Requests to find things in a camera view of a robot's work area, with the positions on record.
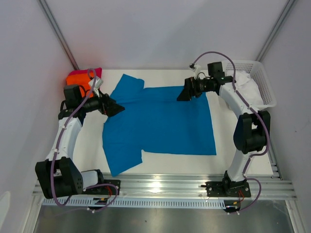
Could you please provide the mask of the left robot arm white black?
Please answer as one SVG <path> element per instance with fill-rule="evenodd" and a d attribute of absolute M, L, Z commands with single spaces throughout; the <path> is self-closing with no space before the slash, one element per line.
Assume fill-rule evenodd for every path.
<path fill-rule="evenodd" d="M 35 165 L 37 179 L 47 199 L 80 195 L 89 189 L 94 194 L 105 190 L 101 171 L 80 171 L 73 162 L 73 152 L 87 113 L 99 111 L 113 117 L 125 110 L 102 92 L 91 98 L 83 97 L 77 84 L 65 86 L 64 95 L 65 100 L 61 103 L 58 115 L 59 128 L 52 150 L 44 161 Z"/>

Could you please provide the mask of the blue t shirt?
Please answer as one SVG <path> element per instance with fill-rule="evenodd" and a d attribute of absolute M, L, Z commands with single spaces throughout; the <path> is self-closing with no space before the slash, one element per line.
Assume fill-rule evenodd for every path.
<path fill-rule="evenodd" d="M 142 163 L 142 152 L 216 154 L 206 96 L 178 101 L 181 86 L 149 87 L 123 74 L 111 97 L 124 110 L 103 128 L 103 149 L 113 176 Z"/>

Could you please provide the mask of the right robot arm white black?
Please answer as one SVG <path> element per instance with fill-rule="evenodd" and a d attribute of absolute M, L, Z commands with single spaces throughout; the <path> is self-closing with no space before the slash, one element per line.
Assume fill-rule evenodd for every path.
<path fill-rule="evenodd" d="M 263 156 L 270 146 L 270 114 L 251 104 L 238 89 L 237 71 L 227 76 L 221 62 L 207 66 L 208 76 L 200 79 L 201 68 L 196 63 L 190 65 L 194 76 L 185 79 L 178 101 L 190 101 L 203 93 L 215 92 L 232 109 L 237 117 L 233 134 L 236 152 L 229 169 L 222 179 L 222 191 L 233 196 L 247 187 L 246 172 L 255 156 Z"/>

